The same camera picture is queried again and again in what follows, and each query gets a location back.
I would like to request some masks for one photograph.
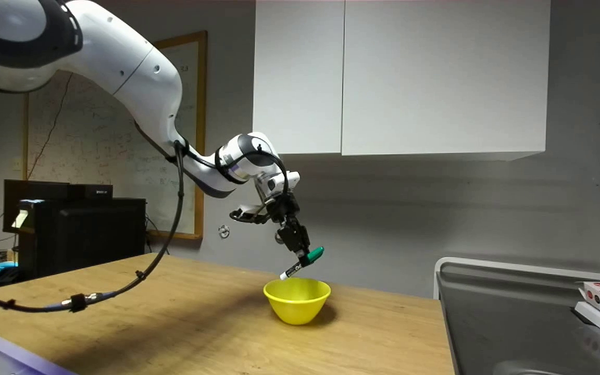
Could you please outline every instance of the upper cabinet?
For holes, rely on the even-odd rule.
[[[550,0],[256,5],[254,130],[280,155],[547,148]]]

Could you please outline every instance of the gray wall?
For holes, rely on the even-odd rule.
[[[208,29],[208,151],[251,130],[252,2],[105,5],[153,40]],[[307,276],[429,295],[434,262],[444,255],[599,268],[600,2],[552,2],[548,100],[548,153],[516,162],[287,160],[302,174],[300,218],[314,241],[327,245]],[[17,99],[0,96],[0,186],[19,175],[19,111]],[[274,225],[228,218],[248,202],[256,202],[252,186],[228,201],[208,198],[203,244],[176,245],[173,255],[286,268],[293,255],[274,241]],[[217,236],[222,225],[232,231],[228,239]]]

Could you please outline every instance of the green object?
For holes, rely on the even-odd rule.
[[[309,264],[318,262],[324,256],[325,248],[319,245],[307,255]]]

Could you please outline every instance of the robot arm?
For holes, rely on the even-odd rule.
[[[198,155],[176,130],[179,74],[146,38],[91,0],[0,0],[0,90],[32,91],[56,71],[112,94],[162,156],[182,158],[185,175],[208,195],[225,198],[254,179],[261,205],[243,206],[232,218],[280,224],[278,239],[307,262],[309,236],[293,194],[300,175],[284,168],[264,134],[240,134],[216,155]]]

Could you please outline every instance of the yellow bowl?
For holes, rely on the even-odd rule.
[[[331,288],[319,280],[290,278],[265,283],[264,294],[284,323],[307,325],[321,313]]]

